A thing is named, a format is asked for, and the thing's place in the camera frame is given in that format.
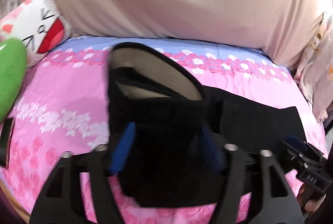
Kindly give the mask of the right hand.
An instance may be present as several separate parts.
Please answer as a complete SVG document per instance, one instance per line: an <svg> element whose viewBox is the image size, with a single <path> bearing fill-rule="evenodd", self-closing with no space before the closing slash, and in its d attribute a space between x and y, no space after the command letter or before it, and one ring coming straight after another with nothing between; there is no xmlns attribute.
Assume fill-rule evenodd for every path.
<svg viewBox="0 0 333 224"><path fill-rule="evenodd" d="M326 198L326 195L322 196L320 199L308 200L305 203L304 202L304 192L306 190L306 187L307 187L307 185L303 183L299 189L299 192L298 192L296 198L301 207L303 207L309 213L314 213L318 210L320 205L323 203L324 199Z"/></svg>

